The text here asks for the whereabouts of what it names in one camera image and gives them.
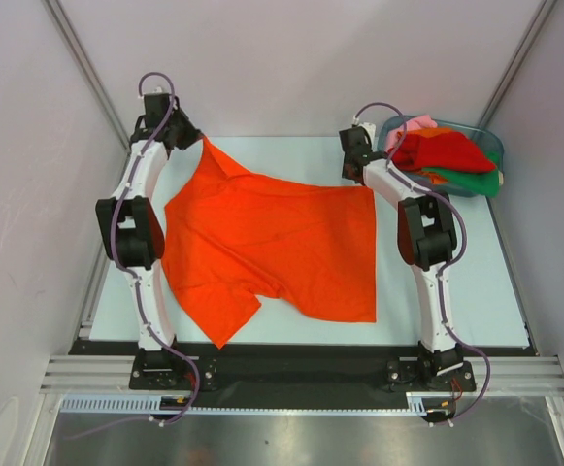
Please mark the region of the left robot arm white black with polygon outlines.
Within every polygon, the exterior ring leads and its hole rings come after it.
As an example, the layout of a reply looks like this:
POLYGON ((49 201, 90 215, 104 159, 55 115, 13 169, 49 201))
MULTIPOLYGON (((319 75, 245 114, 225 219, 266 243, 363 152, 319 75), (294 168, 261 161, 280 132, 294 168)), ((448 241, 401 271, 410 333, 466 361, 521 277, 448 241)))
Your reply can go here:
POLYGON ((130 138, 125 172, 110 197, 95 205, 108 258, 126 278, 139 326, 138 346, 164 351, 175 342, 161 290, 165 237, 152 205, 159 176, 173 150, 197 142, 200 131, 169 92, 142 96, 144 113, 130 138))

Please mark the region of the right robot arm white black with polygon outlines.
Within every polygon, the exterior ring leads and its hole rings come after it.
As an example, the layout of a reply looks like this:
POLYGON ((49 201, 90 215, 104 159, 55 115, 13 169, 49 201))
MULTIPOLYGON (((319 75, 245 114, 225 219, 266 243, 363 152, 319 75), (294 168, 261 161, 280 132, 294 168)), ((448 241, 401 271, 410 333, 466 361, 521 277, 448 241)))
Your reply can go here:
POLYGON ((343 177, 370 189, 397 212, 397 246, 415 277, 421 315, 420 347, 428 359, 418 365, 420 381, 441 389, 462 359, 451 336, 448 272, 457 238, 445 195, 414 182, 372 149, 368 131, 354 125, 339 132, 344 154, 343 177))

